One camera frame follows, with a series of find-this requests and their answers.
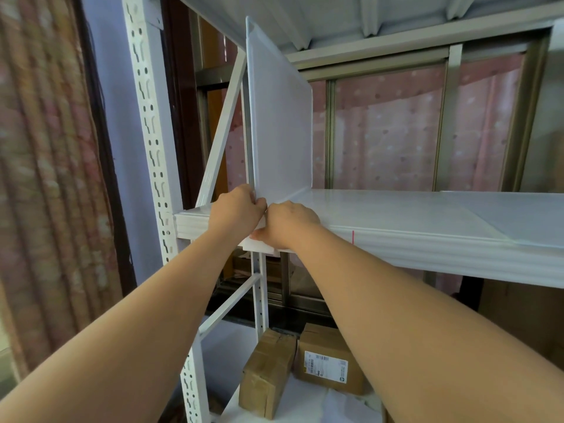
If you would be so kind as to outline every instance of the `forearm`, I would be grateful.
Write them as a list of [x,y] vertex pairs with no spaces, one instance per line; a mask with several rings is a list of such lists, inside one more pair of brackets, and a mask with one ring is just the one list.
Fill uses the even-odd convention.
[[322,227],[294,250],[398,423],[564,414],[563,374],[477,313]]
[[40,365],[0,414],[26,423],[156,421],[234,248],[203,234]]

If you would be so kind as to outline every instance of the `left hand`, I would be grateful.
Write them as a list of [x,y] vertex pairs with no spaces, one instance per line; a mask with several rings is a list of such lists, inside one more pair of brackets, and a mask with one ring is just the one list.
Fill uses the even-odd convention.
[[266,211],[266,199],[254,201],[254,190],[249,184],[239,185],[219,196],[211,205],[208,231],[215,231],[237,246],[256,227]]

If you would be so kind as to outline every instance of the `brown cardboard box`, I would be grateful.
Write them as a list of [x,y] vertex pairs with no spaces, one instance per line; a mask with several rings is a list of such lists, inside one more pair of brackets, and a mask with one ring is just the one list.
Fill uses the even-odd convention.
[[272,420],[296,355],[297,339],[267,329],[243,369],[239,406]]
[[362,395],[364,374],[338,329],[306,324],[294,367],[296,378]]

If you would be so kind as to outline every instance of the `shelf board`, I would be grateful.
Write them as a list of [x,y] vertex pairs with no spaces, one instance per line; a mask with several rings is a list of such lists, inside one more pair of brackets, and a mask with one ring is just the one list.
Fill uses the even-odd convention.
[[[352,242],[354,231],[356,246],[398,267],[564,288],[564,249],[519,244],[453,196],[309,190],[293,200],[312,208],[343,239]],[[178,237],[193,240],[204,233],[209,211],[208,205],[176,214]],[[274,252],[250,239],[241,245]]]
[[[366,384],[368,393],[358,398],[364,400],[372,409],[380,412],[382,407],[380,398],[372,391],[370,385]],[[290,375],[284,393],[282,393],[280,405],[276,410],[276,421],[286,423],[320,421],[323,414],[323,401],[328,390],[326,387],[297,380],[293,375]],[[267,420],[257,417],[239,406],[238,387],[225,407],[225,411],[221,414],[218,423],[259,423],[265,421]]]

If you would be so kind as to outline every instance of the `patterned curtain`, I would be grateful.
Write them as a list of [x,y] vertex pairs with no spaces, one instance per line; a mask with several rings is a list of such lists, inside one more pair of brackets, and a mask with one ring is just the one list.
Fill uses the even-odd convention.
[[0,3],[0,314],[25,377],[122,292],[73,4]]

